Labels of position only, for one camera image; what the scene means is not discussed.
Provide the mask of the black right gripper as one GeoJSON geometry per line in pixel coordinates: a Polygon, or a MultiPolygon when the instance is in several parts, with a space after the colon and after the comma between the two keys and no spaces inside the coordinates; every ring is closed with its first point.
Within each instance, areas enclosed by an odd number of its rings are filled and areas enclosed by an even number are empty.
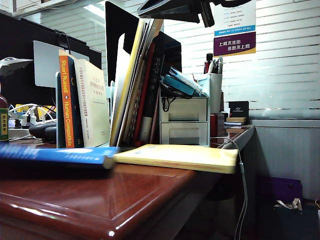
{"type": "Polygon", "coordinates": [[[215,24],[209,0],[147,0],[137,10],[140,18],[199,23],[201,13],[205,28],[215,24]]]}

